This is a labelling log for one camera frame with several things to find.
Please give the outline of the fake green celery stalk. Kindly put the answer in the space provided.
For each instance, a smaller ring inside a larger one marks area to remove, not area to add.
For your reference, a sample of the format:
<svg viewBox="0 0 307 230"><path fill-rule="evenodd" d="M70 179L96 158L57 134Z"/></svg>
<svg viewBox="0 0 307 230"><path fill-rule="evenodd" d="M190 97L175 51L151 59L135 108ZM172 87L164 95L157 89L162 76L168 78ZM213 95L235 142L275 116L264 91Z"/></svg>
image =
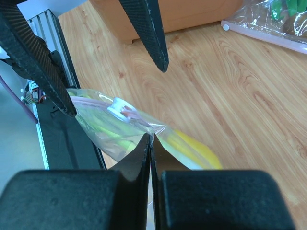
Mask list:
<svg viewBox="0 0 307 230"><path fill-rule="evenodd" d="M71 96L71 100L77 110L77 121L104 153L119 161L136 147L137 142L124 134L127 124L107 110L110 102L81 96Z"/></svg>

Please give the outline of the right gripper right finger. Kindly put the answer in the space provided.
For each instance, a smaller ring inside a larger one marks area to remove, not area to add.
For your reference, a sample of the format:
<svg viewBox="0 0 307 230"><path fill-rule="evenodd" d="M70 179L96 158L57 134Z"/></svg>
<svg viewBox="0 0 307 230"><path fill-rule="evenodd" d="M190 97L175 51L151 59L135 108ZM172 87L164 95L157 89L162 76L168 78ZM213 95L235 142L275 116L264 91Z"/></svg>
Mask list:
<svg viewBox="0 0 307 230"><path fill-rule="evenodd" d="M277 182L260 170L191 170L154 137L153 205L158 230L293 230Z"/></svg>

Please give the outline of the clear zip bag pink slider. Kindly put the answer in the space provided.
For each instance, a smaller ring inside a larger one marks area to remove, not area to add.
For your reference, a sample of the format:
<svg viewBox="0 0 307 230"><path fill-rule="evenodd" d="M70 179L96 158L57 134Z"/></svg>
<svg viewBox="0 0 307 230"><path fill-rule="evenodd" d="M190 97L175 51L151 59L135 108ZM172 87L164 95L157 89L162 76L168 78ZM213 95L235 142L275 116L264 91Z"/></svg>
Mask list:
<svg viewBox="0 0 307 230"><path fill-rule="evenodd" d="M116 162L133 151L144 134L149 134L157 136L162 146L190 169L222 168L218 157L208 146L179 130L173 130L121 98L91 89L67 91L84 132Z"/></svg>

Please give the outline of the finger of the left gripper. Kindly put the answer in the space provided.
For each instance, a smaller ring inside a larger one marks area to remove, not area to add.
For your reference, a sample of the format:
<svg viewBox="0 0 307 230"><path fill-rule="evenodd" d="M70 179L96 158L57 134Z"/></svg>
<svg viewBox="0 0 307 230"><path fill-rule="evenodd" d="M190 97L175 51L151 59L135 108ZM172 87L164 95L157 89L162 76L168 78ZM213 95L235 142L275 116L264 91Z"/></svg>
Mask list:
<svg viewBox="0 0 307 230"><path fill-rule="evenodd" d="M63 113L76 116L64 68L52 57L45 41L34 34L17 4L0 4L0 46L12 61L12 69L33 80Z"/></svg>
<svg viewBox="0 0 307 230"><path fill-rule="evenodd" d="M121 0L120 4L155 65L166 72L169 57L158 0Z"/></svg>

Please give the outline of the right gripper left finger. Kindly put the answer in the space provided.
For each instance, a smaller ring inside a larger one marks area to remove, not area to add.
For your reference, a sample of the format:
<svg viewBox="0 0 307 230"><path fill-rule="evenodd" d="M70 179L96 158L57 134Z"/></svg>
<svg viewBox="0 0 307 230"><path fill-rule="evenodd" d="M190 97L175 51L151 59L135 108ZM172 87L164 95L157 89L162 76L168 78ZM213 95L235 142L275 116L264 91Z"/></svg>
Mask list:
<svg viewBox="0 0 307 230"><path fill-rule="evenodd" d="M28 170L0 198L3 230L143 230L150 136L108 170Z"/></svg>

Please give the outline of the fake yellow lemon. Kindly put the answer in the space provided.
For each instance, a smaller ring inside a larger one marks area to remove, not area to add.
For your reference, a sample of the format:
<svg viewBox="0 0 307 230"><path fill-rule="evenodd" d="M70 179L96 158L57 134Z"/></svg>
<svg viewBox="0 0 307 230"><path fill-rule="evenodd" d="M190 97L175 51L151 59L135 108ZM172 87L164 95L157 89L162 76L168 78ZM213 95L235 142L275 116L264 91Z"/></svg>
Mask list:
<svg viewBox="0 0 307 230"><path fill-rule="evenodd" d="M172 129L165 129L157 135L162 146L183 165L192 170L220 170L218 157L205 144Z"/></svg>

